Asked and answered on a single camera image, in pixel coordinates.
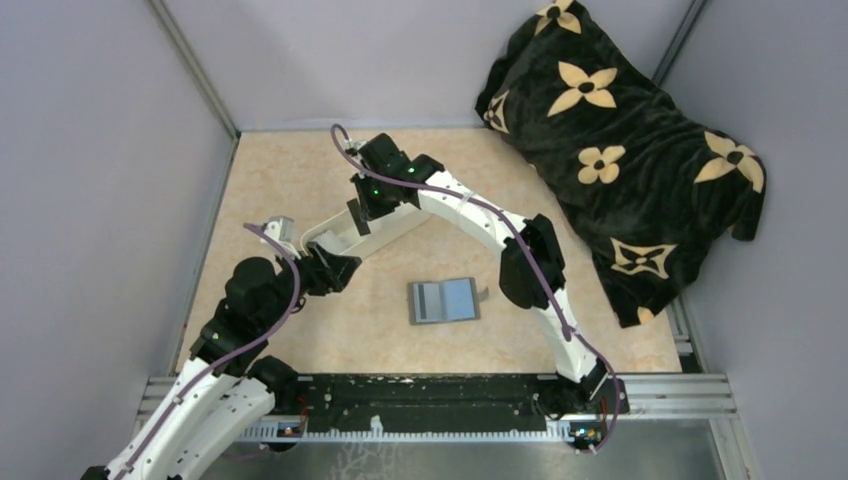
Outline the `white plastic tray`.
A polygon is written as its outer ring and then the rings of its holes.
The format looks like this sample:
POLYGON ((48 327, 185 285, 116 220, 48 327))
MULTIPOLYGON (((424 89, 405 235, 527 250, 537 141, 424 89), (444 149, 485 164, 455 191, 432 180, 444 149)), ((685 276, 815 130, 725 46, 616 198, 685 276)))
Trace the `white plastic tray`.
POLYGON ((361 213, 358 200, 348 201, 344 211, 304 233, 301 246, 317 243, 332 254, 365 259, 431 217, 411 204, 401 204, 393 212, 371 221, 362 220, 361 213))

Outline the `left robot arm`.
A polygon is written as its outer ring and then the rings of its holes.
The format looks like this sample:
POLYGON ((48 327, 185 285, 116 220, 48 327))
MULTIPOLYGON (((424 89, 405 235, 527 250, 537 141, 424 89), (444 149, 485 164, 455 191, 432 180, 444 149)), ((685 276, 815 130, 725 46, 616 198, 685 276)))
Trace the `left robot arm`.
POLYGON ((261 353, 307 296, 339 293, 362 261, 315 242, 298 257, 249 257, 190 349, 170 391, 130 443, 86 479, 198 479, 262 416, 285 414, 300 399, 297 373, 261 353))

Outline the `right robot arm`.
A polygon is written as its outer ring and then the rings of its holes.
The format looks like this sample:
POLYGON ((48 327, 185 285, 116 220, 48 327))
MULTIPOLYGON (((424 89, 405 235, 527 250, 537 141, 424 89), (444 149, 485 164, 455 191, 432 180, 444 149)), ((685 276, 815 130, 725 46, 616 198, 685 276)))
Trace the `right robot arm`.
POLYGON ((590 411, 602 398, 610 374, 600 353, 577 332, 564 275, 565 261, 550 219, 511 213, 468 188, 432 157, 410 159, 390 136, 354 142, 346 134, 332 140, 357 172, 351 181, 357 199, 349 209, 361 236, 403 205, 438 216, 494 252, 498 285, 515 306, 536 316, 566 382, 563 398, 576 412, 590 411))

